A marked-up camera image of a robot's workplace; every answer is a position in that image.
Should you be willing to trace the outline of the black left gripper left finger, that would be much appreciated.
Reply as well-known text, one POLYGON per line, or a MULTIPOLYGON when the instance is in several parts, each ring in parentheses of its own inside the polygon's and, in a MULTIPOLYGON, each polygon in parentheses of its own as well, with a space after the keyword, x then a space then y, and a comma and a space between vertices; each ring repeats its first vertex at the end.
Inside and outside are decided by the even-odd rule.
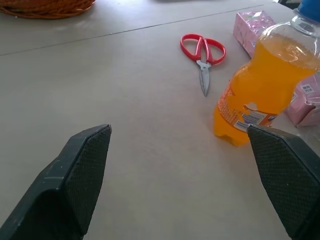
POLYGON ((73 135, 0 228, 2 240, 82 240, 101 192, 109 124, 73 135))

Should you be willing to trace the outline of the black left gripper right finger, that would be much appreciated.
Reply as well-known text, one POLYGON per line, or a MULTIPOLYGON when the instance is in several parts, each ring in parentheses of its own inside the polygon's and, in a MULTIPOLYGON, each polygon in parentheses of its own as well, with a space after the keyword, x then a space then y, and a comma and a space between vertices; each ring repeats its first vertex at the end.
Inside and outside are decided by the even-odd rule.
POLYGON ((320 238, 320 158, 298 136, 258 125, 247 129, 261 183, 292 240, 320 238))

